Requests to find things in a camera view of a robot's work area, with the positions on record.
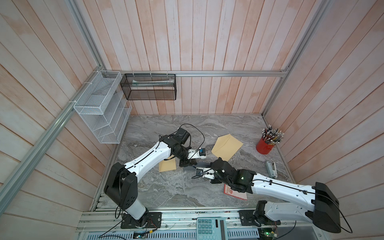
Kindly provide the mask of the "grey envelope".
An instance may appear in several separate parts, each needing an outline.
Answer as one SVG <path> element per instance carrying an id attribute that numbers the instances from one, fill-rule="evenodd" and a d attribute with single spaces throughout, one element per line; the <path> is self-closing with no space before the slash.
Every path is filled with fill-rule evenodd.
<path id="1" fill-rule="evenodd" d="M 211 167 L 211 163 L 200 162 L 200 163 L 197 163 L 196 165 L 183 167 L 183 170 L 192 171 L 193 169 L 205 169 L 210 167 Z"/>

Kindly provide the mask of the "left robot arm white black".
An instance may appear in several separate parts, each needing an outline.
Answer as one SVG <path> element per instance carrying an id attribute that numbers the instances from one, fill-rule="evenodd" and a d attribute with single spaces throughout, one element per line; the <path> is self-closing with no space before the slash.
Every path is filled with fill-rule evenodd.
<path id="1" fill-rule="evenodd" d="M 159 136 L 155 145 L 136 159 L 125 164 L 115 163 L 108 175 L 104 193 L 123 212 L 123 220 L 127 217 L 133 220 L 135 227 L 142 228 L 149 222 L 148 209 L 138 200 L 138 183 L 143 176 L 157 164 L 165 160 L 178 158 L 180 167 L 196 165 L 196 158 L 204 150 L 199 147 L 193 150 L 185 147 L 191 140 L 190 133 L 178 128 L 174 133 Z"/>

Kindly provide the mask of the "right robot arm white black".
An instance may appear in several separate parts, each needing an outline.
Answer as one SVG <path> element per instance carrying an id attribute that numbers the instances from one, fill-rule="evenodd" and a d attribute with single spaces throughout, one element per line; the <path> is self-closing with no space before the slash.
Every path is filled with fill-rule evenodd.
<path id="1" fill-rule="evenodd" d="M 291 220 L 308 222 L 329 233 L 342 231 L 339 201 L 327 185 L 296 185 L 279 181 L 250 170 L 236 170 L 218 158 L 203 172 L 212 184 L 226 184 L 239 193 L 265 195 L 282 203 L 259 201 L 253 212 L 254 223 L 260 227 L 271 222 Z"/>

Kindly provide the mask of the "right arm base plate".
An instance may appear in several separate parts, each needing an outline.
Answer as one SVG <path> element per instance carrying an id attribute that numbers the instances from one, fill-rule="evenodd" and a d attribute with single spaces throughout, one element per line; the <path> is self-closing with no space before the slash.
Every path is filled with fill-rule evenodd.
<path id="1" fill-rule="evenodd" d="M 257 210 L 241 210 L 239 217 L 242 226 L 279 226 L 281 221 L 272 221 L 264 214 L 260 214 Z"/>

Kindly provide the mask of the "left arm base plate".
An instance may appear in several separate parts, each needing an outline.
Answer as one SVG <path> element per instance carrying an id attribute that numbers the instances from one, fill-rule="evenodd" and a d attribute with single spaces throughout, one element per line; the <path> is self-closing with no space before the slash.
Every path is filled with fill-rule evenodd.
<path id="1" fill-rule="evenodd" d="M 134 219 L 129 214 L 123 214 L 121 229 L 158 229 L 161 227 L 161 221 L 161 212 L 144 213 L 144 215 L 139 220 Z"/>

